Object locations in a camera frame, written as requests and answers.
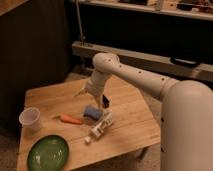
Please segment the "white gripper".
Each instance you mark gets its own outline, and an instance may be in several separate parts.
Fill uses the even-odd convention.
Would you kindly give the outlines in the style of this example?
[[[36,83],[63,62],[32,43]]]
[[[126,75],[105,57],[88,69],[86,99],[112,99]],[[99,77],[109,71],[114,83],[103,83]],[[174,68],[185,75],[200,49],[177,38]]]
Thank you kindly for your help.
[[[79,95],[83,95],[85,93],[90,93],[95,97],[97,106],[99,110],[103,109],[103,90],[104,86],[103,85],[98,85],[97,83],[94,83],[91,79],[88,79],[85,88],[80,89],[74,97],[77,97]]]

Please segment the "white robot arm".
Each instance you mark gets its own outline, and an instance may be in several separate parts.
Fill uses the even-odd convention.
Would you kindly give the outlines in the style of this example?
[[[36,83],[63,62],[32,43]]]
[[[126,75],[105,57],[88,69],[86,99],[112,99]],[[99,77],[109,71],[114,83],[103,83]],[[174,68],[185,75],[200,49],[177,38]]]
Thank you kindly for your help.
[[[97,101],[115,75],[161,103],[160,171],[213,171],[213,90],[124,64],[114,53],[95,54],[93,66],[83,90]]]

